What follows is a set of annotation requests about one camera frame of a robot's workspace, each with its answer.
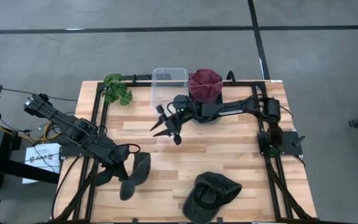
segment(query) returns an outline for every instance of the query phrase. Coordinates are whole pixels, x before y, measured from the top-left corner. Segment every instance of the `concrete floor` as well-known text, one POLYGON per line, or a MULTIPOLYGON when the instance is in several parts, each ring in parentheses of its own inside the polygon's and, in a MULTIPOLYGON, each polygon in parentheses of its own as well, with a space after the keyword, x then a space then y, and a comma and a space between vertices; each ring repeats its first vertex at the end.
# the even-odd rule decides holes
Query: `concrete floor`
MULTIPOLYGON (((358 25, 358 1, 255 1, 260 26, 358 25)), ((247 1, 0 0, 0 29, 154 26, 251 26, 247 1)), ((358 223, 358 30, 262 31, 271 79, 283 80, 306 135, 302 146, 318 216, 358 223)), ((76 98, 82 80, 157 67, 212 68, 261 79, 252 31, 121 34, 0 34, 0 83, 6 88, 76 98)), ((0 112, 17 128, 44 120, 22 111, 26 95, 3 92, 0 112)), ((62 111, 75 103, 53 101, 62 111)), ((23 152, 13 159, 23 158, 23 152)), ((22 186, 8 177, 0 222, 46 221, 56 186, 22 186)))

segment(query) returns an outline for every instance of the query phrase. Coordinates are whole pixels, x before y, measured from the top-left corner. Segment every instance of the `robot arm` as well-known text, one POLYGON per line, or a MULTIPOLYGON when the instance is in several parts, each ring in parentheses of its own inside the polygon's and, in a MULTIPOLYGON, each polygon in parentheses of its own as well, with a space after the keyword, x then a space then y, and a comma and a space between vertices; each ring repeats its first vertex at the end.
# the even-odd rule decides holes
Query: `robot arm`
POLYGON ((278 150, 282 147, 282 130, 278 126, 278 122, 281 119, 280 102, 273 98, 255 98, 251 96, 244 100, 211 105, 195 102, 188 96, 178 95, 171 104, 176 109, 176 113, 172 113, 168 117, 165 115, 163 107, 161 105, 157 106, 157 111, 161 115, 158 118, 157 124, 151 130, 164 123, 167 129, 154 136, 173 135, 176 145, 181 143, 181 126, 193 118, 206 123, 221 116, 249 113, 269 123, 270 145, 278 150))
POLYGON ((130 154, 128 145, 116 145, 112 139, 100 131, 99 127, 86 119, 65 115, 54 108, 48 101, 48 96, 44 94, 28 98, 24 111, 39 118, 47 118, 57 124, 60 131, 71 142, 94 154, 95 159, 106 168, 97 175, 95 180, 97 186, 109 182, 113 176, 122 180, 128 179, 124 167, 124 161, 130 154))

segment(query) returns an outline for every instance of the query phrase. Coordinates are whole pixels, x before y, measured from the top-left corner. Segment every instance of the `maroon cloth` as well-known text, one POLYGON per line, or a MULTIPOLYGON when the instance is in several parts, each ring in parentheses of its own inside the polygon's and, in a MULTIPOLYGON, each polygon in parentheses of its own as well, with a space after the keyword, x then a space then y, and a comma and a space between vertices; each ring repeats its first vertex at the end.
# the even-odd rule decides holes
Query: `maroon cloth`
POLYGON ((222 92, 221 76, 211 69, 199 69, 190 73, 189 91, 196 101, 215 103, 222 92))

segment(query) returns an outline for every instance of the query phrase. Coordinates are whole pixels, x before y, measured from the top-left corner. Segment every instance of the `wooden table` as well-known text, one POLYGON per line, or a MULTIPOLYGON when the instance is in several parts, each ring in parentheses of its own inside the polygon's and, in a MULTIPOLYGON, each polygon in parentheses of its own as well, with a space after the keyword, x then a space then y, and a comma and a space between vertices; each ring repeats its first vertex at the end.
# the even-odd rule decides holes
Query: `wooden table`
MULTIPOLYGON (((97 82, 83 82, 75 115, 91 119, 97 82)), ((280 100, 288 108, 282 82, 266 81, 267 94, 280 100)), ((108 184, 96 188, 92 222, 186 222, 181 207, 193 188, 197 175, 213 171, 242 184, 240 194, 218 213, 225 222, 274 220, 264 158, 257 143, 258 124, 250 114, 221 118, 214 124, 183 125, 183 142, 176 146, 172 138, 153 138, 163 125, 150 132, 157 122, 157 114, 150 107, 150 87, 132 87, 133 102, 125 107, 117 103, 109 106, 106 127, 108 136, 117 144, 136 143, 142 151, 150 152, 152 166, 147 181, 136 187, 128 201, 119 199, 120 183, 113 178, 108 184)), ((252 94, 248 86, 223 87, 223 101, 242 100, 252 94)), ((99 106, 98 121, 101 117, 99 106)), ((280 126, 285 131, 294 128, 291 116, 281 110, 280 126)), ((60 181, 74 158, 63 163, 60 181)), ((132 172, 133 155, 126 161, 132 172)), ((289 191, 311 216, 316 216, 303 164, 293 156, 282 156, 283 168, 289 191)), ((73 166, 59 193, 55 214, 60 214, 76 193, 80 178, 82 158, 73 166)), ((281 214, 285 207, 277 189, 281 214)), ((88 197, 86 192, 81 204, 80 218, 85 215, 88 197)))

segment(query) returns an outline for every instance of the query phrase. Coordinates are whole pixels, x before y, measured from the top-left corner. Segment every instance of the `artificial plant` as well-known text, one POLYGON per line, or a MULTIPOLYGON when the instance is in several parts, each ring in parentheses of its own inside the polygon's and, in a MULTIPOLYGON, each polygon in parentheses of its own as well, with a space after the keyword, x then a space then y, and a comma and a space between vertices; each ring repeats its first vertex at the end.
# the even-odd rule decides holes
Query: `artificial plant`
POLYGON ((104 92, 104 101, 108 104, 114 103, 119 99, 122 106, 126 106, 132 101, 132 92, 128 90, 127 85, 122 83, 122 75, 113 73, 104 78, 106 91, 104 92))

